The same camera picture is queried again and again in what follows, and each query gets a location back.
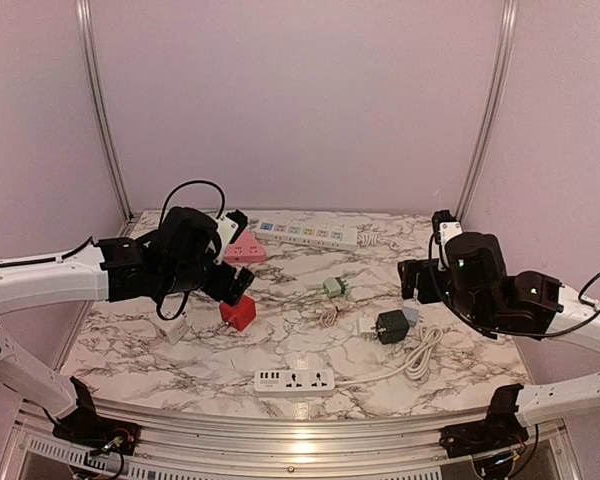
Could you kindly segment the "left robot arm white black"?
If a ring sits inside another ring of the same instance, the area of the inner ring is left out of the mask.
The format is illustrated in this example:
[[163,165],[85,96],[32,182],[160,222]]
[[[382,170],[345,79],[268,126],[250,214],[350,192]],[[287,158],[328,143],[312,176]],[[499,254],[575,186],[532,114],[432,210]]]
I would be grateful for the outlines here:
[[[137,239],[88,239],[66,253],[0,260],[0,317],[74,301],[149,298],[162,307],[168,296],[188,298],[194,291],[235,306],[254,275],[229,265],[224,255],[247,225],[239,210],[212,218],[173,207],[156,229]],[[105,438],[105,420],[88,388],[55,373],[1,329],[0,382],[42,407],[58,433],[86,445]]]

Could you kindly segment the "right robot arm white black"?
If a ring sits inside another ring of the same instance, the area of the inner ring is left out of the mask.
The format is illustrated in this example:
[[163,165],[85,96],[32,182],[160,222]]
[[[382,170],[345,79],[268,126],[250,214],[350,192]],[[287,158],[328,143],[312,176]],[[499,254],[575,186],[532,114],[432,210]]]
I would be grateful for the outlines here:
[[[492,234],[439,230],[431,237],[435,258],[404,260],[397,266],[403,299],[442,303],[474,331],[555,340],[600,353],[600,301],[537,271],[506,271]],[[600,412],[600,371],[544,385],[513,384],[498,388],[475,438],[495,448],[514,428]]]

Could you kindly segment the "green plug adapter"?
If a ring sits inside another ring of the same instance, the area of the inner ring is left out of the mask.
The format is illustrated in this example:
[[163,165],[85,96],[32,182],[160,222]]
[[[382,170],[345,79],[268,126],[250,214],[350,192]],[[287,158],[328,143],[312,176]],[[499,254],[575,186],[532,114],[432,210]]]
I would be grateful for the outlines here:
[[328,277],[322,283],[324,294],[330,298],[338,298],[346,296],[351,288],[348,281],[340,276]]

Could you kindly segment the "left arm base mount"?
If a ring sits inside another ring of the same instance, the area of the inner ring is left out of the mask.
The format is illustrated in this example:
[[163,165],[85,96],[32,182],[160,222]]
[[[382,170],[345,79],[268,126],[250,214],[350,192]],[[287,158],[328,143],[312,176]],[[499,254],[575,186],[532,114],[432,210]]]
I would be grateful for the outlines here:
[[69,463],[79,479],[118,479],[127,472],[126,460],[134,454],[141,428],[137,423],[99,417],[95,424],[72,428],[52,419],[53,435],[85,451],[72,453]]

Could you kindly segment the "dark green charger plug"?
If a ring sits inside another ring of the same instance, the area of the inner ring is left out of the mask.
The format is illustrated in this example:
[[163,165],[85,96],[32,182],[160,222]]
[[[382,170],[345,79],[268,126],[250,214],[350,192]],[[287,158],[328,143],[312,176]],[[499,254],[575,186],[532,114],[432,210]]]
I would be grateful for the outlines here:
[[401,310],[382,312],[375,323],[375,331],[381,344],[394,344],[403,341],[410,325]]

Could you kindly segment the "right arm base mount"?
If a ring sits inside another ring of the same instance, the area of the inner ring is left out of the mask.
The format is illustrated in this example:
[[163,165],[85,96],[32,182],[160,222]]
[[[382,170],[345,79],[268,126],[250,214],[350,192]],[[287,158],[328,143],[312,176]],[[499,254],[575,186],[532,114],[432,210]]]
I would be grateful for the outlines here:
[[489,424],[486,420],[443,427],[439,445],[447,456],[470,456],[479,479],[506,479],[527,449],[525,428]]

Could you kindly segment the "white charger plug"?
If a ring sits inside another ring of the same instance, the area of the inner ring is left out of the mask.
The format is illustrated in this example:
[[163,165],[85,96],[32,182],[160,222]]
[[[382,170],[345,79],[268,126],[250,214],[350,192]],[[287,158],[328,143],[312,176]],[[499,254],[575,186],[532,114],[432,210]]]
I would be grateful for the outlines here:
[[377,326],[373,319],[361,318],[357,322],[357,334],[361,339],[373,340],[377,338]]

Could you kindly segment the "pink triangular power socket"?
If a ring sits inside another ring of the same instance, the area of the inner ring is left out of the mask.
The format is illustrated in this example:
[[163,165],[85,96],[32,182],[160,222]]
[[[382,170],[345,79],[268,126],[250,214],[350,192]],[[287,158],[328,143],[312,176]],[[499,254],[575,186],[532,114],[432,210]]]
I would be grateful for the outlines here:
[[224,261],[229,264],[262,263],[266,260],[265,248],[248,230],[244,230],[224,254]]

